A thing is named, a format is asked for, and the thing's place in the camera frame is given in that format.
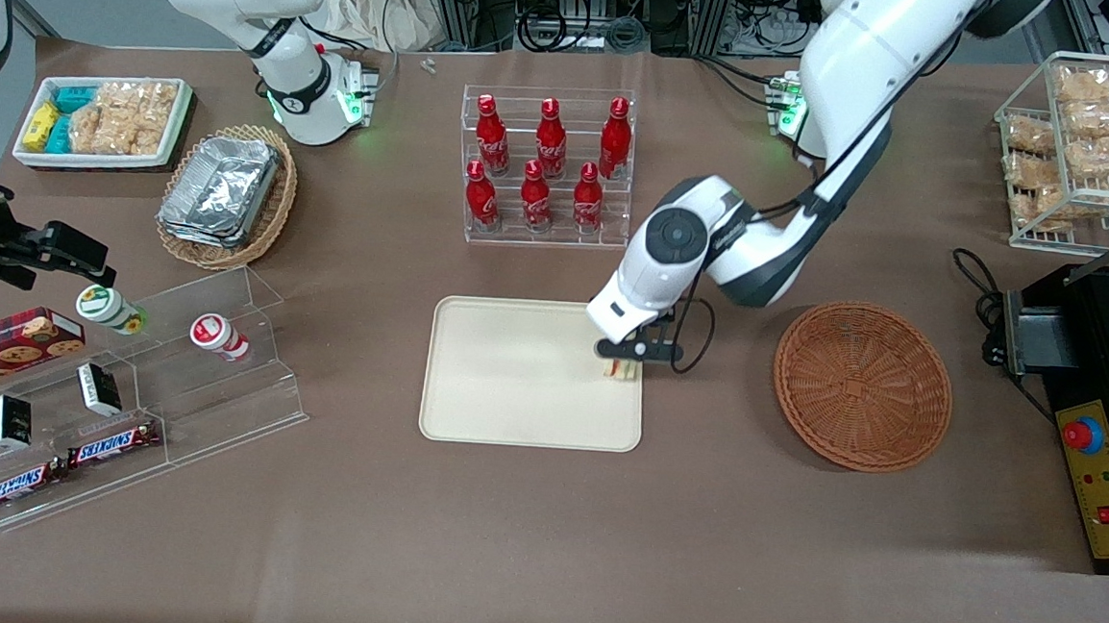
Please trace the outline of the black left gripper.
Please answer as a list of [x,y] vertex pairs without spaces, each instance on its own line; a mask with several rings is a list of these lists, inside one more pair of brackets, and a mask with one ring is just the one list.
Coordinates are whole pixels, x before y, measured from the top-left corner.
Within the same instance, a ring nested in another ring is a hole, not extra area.
[[635,361],[641,371],[652,368],[657,362],[676,362],[680,360],[681,347],[674,339],[674,312],[667,310],[655,321],[628,334],[623,341],[597,340],[596,358],[607,366],[612,360]]

